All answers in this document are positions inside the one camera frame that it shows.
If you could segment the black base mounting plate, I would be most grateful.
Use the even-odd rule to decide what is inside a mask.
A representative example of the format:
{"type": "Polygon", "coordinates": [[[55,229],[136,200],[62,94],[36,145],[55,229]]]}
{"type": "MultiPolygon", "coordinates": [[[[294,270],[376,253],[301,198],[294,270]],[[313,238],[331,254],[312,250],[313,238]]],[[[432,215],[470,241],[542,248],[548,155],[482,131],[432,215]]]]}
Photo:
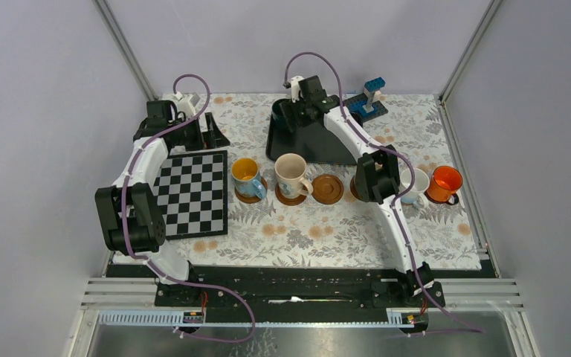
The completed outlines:
{"type": "Polygon", "coordinates": [[[446,278],[494,278],[487,263],[476,270],[433,270],[428,291],[413,295],[417,282],[393,269],[379,268],[234,268],[194,266],[190,286],[155,283],[156,307],[189,308],[189,321],[208,323],[369,323],[382,322],[387,309],[418,314],[445,306],[446,278]]]}

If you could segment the white lego brick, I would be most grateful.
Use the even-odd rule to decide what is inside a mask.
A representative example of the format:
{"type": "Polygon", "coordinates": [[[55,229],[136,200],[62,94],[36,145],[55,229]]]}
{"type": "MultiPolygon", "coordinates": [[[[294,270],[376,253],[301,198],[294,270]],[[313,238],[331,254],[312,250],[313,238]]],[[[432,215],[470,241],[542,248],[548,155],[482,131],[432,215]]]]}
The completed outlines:
{"type": "Polygon", "coordinates": [[[363,105],[363,110],[367,116],[373,115],[379,112],[380,106],[380,99],[381,99],[381,91],[379,89],[375,91],[369,91],[368,89],[364,90],[365,95],[367,96],[367,101],[363,105]]]}

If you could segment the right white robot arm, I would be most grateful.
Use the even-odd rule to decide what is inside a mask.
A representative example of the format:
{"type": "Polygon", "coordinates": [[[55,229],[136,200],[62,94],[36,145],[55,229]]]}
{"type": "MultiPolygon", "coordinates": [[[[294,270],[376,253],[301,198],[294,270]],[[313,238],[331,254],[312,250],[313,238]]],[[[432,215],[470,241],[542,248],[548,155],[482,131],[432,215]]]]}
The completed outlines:
{"type": "Polygon", "coordinates": [[[362,202],[373,203],[396,252],[396,271],[402,279],[396,287],[397,297],[404,305],[415,306],[433,287],[434,278],[429,265],[412,248],[401,207],[400,198],[411,184],[400,180],[402,156],[363,128],[365,121],[387,113],[375,93],[384,84],[381,78],[370,80],[363,94],[342,100],[328,94],[317,76],[287,79],[284,86],[291,96],[273,105],[266,153],[272,160],[292,152],[311,163],[355,166],[352,193],[362,202]]]}

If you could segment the floral table cloth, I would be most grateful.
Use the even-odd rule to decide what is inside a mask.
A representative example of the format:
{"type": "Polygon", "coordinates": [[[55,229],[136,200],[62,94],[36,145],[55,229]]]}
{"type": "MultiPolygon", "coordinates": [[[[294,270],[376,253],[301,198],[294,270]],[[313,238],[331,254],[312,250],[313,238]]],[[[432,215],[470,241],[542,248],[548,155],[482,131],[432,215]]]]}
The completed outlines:
{"type": "MultiPolygon", "coordinates": [[[[270,188],[274,165],[265,154],[275,94],[215,94],[209,110],[230,140],[229,161],[251,158],[270,188]]],[[[377,141],[392,144],[426,173],[451,165],[433,95],[388,94],[387,114],[365,123],[377,141]]],[[[433,269],[477,270],[480,258],[464,204],[403,208],[414,248],[433,269]]],[[[370,205],[349,191],[333,205],[307,198],[286,206],[274,194],[247,205],[228,195],[228,233],[173,240],[173,251],[195,265],[391,268],[395,254],[370,205]]]]}

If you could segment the white mug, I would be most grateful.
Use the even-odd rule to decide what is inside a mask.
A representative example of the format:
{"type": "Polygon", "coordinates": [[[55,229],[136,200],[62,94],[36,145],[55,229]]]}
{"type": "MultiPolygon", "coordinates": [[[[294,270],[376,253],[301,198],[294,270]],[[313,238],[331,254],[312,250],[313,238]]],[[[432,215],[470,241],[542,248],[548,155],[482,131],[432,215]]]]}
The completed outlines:
{"type": "MultiPolygon", "coordinates": [[[[429,188],[430,179],[428,175],[418,169],[414,168],[414,183],[412,188],[406,192],[400,199],[405,205],[413,205],[418,208],[426,208],[429,205],[428,199],[425,196],[426,190],[429,188]]],[[[400,191],[404,192],[412,182],[410,170],[404,169],[400,173],[400,191]]]]}

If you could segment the brown wooden coaster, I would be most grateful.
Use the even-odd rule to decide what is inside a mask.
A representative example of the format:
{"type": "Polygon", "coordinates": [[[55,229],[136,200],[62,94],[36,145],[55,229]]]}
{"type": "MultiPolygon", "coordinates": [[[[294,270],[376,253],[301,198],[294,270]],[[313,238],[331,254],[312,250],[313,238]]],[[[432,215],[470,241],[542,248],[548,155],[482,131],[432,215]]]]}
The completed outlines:
{"type": "Polygon", "coordinates": [[[246,204],[260,202],[268,193],[266,180],[262,176],[246,181],[235,180],[234,184],[237,199],[246,204]]]}
{"type": "Polygon", "coordinates": [[[355,186],[355,178],[354,177],[352,177],[352,179],[350,180],[349,189],[350,189],[350,193],[353,195],[353,197],[355,199],[357,199],[358,201],[361,201],[361,197],[359,196],[358,191],[357,191],[356,186],[355,186]]]}
{"type": "Polygon", "coordinates": [[[276,186],[275,186],[275,194],[276,194],[277,200],[278,200],[279,202],[281,202],[282,204],[287,205],[287,206],[300,205],[300,204],[303,203],[303,202],[306,200],[306,198],[307,198],[306,195],[299,195],[299,196],[296,197],[296,198],[289,199],[289,198],[285,197],[285,196],[282,194],[281,189],[280,189],[280,186],[279,186],[278,184],[276,184],[276,186]]]}
{"type": "Polygon", "coordinates": [[[342,181],[334,175],[323,174],[312,181],[313,198],[324,205],[333,205],[341,200],[344,193],[342,181]]]}

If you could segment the dark green mug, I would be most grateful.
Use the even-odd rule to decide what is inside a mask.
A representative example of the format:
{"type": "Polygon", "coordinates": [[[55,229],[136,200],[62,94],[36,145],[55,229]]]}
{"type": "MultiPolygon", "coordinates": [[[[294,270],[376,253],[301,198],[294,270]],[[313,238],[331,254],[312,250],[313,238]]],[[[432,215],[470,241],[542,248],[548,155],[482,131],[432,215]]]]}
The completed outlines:
{"type": "Polygon", "coordinates": [[[271,120],[276,128],[283,132],[291,132],[288,118],[284,111],[284,108],[287,107],[288,102],[289,99],[282,98],[276,100],[271,107],[271,120]]]}

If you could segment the orange mug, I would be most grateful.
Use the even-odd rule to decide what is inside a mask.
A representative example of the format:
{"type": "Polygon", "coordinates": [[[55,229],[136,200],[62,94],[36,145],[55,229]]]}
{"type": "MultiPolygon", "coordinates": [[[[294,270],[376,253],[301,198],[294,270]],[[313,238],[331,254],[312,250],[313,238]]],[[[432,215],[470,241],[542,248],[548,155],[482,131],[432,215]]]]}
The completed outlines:
{"type": "Polygon", "coordinates": [[[433,171],[425,195],[432,203],[458,205],[460,198],[457,191],[462,184],[463,177],[457,169],[440,166],[433,171]]]}

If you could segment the aluminium frame rail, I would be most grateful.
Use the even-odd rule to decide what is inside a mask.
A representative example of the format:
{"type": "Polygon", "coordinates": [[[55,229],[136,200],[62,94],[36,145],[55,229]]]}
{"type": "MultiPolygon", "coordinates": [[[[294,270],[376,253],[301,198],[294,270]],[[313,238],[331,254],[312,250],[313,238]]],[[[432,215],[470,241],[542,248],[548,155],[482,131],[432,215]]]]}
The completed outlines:
{"type": "MultiPolygon", "coordinates": [[[[449,310],[477,311],[490,307],[516,312],[524,310],[513,279],[452,278],[440,279],[439,282],[449,310]]],[[[153,309],[157,296],[153,278],[91,278],[81,306],[90,309],[153,309]]]]}

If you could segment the blue lego brick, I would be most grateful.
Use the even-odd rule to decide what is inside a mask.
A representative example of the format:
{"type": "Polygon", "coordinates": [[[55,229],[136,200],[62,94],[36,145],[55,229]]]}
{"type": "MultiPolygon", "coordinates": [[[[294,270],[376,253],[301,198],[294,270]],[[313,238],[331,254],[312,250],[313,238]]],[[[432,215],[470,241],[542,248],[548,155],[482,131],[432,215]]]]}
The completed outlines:
{"type": "Polygon", "coordinates": [[[368,91],[368,92],[375,92],[375,91],[380,91],[383,87],[385,87],[386,82],[382,77],[377,77],[373,80],[369,80],[367,82],[365,82],[364,84],[364,88],[368,91]]]}

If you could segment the black serving tray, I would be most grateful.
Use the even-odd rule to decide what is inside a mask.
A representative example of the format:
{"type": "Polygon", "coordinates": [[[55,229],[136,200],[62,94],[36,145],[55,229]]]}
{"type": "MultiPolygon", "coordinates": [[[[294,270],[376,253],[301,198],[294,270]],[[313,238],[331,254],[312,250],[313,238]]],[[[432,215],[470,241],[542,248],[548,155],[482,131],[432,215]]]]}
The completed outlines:
{"type": "Polygon", "coordinates": [[[308,163],[356,165],[349,150],[320,123],[296,128],[294,133],[280,126],[282,115],[273,111],[270,116],[265,154],[276,161],[281,155],[295,153],[308,163]]]}

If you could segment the tall cream floral mug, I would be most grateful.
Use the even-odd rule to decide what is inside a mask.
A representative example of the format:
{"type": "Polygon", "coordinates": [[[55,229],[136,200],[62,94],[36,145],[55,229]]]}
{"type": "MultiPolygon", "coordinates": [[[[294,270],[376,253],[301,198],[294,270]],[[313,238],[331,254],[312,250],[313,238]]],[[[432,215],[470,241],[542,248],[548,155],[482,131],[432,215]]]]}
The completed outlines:
{"type": "Polygon", "coordinates": [[[287,199],[297,199],[314,192],[312,183],[306,178],[307,163],[295,153],[281,155],[274,163],[277,183],[281,194],[287,199]]]}

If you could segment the black white chessboard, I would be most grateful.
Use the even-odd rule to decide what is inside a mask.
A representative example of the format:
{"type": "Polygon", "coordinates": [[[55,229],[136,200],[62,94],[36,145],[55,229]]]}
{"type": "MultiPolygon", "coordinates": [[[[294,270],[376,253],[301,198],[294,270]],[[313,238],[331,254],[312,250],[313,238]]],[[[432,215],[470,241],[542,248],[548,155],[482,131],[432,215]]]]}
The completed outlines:
{"type": "Polygon", "coordinates": [[[171,155],[162,164],[153,193],[168,240],[228,233],[228,152],[171,155]]]}

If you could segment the blue mug yellow inside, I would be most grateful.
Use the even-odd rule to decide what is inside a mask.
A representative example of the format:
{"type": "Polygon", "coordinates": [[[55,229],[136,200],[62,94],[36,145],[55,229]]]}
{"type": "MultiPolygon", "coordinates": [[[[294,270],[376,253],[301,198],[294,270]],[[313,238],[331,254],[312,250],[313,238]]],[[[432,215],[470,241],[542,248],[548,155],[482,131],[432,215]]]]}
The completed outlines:
{"type": "Polygon", "coordinates": [[[233,184],[235,180],[246,181],[258,179],[261,176],[258,163],[252,158],[239,158],[234,161],[231,168],[233,184]]]}

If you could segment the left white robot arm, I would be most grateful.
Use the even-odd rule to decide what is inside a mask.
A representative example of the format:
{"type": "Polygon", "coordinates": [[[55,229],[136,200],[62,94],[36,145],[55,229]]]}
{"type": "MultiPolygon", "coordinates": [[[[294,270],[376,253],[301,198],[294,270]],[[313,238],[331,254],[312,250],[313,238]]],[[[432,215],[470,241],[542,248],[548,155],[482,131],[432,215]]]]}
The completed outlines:
{"type": "Polygon", "coordinates": [[[152,190],[171,149],[215,149],[228,143],[212,113],[197,112],[192,104],[149,101],[123,172],[94,196],[107,249],[145,265],[161,283],[174,284],[172,296],[185,306],[199,300],[201,287],[190,279],[190,261],[176,257],[167,242],[164,214],[152,190]]]}

